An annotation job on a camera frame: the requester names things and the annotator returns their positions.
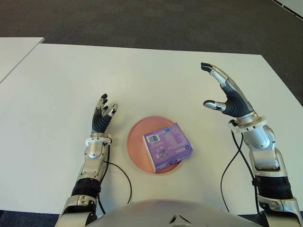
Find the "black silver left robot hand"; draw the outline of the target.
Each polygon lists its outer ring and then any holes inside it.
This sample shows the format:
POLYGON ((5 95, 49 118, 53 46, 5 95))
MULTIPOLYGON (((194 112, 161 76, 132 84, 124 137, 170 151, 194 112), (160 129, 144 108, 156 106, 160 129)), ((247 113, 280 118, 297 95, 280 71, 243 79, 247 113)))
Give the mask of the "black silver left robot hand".
POLYGON ((107 94, 103 94, 97 101, 93 118, 91 133, 105 133, 108 125, 110 124, 113 116, 118 110, 118 104, 113 104, 112 108, 108 111, 107 94))

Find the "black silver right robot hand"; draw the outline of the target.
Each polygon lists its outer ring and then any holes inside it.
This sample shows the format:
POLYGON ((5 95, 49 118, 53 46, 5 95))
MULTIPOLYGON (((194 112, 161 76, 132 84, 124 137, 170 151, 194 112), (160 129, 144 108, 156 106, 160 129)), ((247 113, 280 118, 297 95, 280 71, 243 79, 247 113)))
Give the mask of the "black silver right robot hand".
POLYGON ((206 100, 203 106, 222 112, 225 115, 241 118, 244 116, 257 117, 257 113, 254 111, 252 105, 233 81, 222 69, 209 63, 201 63, 201 69, 208 72, 213 76, 220 84, 220 88, 226 95, 226 102, 217 102, 214 100, 206 100))

